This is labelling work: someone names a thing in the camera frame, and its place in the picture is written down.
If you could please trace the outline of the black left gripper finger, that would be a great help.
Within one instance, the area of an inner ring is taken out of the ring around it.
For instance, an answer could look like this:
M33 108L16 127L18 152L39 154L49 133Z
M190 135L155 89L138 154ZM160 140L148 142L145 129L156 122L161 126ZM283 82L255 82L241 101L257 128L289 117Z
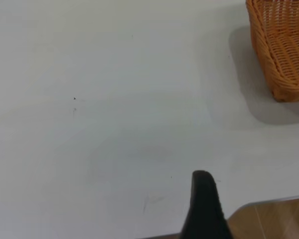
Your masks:
M189 211L180 232L182 239L231 239L216 182L203 170L192 173Z

